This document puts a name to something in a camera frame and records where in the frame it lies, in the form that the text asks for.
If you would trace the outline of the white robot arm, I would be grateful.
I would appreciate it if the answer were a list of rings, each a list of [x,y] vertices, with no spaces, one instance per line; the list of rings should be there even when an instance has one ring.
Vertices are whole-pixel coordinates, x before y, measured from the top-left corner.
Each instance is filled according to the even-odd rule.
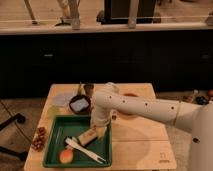
[[[198,105],[177,100],[148,99],[119,94],[116,84],[108,82],[92,95],[91,122],[105,127],[112,109],[140,115],[191,134],[187,171],[213,171],[213,102]]]

